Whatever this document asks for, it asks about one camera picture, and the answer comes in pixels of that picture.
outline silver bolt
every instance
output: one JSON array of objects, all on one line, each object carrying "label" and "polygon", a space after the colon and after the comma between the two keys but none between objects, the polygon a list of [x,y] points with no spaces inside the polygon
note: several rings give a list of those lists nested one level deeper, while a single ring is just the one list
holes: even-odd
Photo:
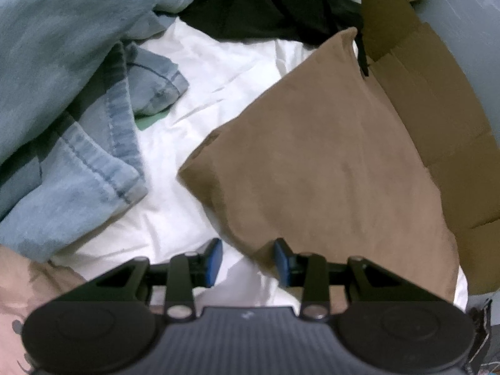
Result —
[{"label": "silver bolt", "polygon": [[309,318],[319,320],[325,318],[328,314],[327,308],[320,306],[319,304],[310,304],[304,309],[304,315]]},{"label": "silver bolt", "polygon": [[176,320],[188,318],[192,312],[193,310],[185,304],[176,304],[175,306],[169,307],[167,310],[168,316]]}]

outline denim garment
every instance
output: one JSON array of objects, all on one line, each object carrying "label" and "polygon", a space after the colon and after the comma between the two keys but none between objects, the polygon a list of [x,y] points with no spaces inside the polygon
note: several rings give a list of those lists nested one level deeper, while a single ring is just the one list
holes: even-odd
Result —
[{"label": "denim garment", "polygon": [[191,2],[0,0],[1,244],[44,262],[146,195],[133,116],[188,82],[131,41]]}]

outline white fabric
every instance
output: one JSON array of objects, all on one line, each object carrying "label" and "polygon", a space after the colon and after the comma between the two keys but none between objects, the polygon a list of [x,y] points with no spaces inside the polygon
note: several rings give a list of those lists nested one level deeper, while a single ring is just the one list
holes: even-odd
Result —
[{"label": "white fabric", "polygon": [[[211,238],[224,239],[217,222],[179,182],[178,169],[212,130],[238,116],[311,53],[293,41],[217,42],[179,19],[162,37],[142,46],[179,64],[190,87],[166,118],[138,133],[149,194],[123,216],[53,258],[85,279],[138,255],[161,263],[199,249]],[[197,290],[198,308],[298,306],[294,297],[278,287],[276,279],[261,274],[227,241],[223,250],[216,286]],[[456,303],[465,308],[467,281],[463,272],[458,279]]]}]

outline brown cloth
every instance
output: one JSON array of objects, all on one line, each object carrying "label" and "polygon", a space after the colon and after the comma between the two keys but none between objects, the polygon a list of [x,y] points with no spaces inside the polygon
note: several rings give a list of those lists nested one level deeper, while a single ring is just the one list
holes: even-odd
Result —
[{"label": "brown cloth", "polygon": [[213,131],[179,171],[234,244],[270,266],[272,240],[345,263],[363,255],[449,301],[458,253],[439,190],[343,31]]},{"label": "brown cloth", "polygon": [[73,270],[32,262],[0,247],[0,374],[33,370],[21,341],[27,316],[40,305],[84,283]]}]

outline black garment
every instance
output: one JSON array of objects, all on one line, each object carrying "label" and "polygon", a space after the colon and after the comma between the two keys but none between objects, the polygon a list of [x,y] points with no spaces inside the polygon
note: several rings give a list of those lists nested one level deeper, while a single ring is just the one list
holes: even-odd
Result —
[{"label": "black garment", "polygon": [[280,38],[316,46],[356,27],[359,63],[368,74],[361,5],[351,0],[194,0],[180,17],[215,39]]}]

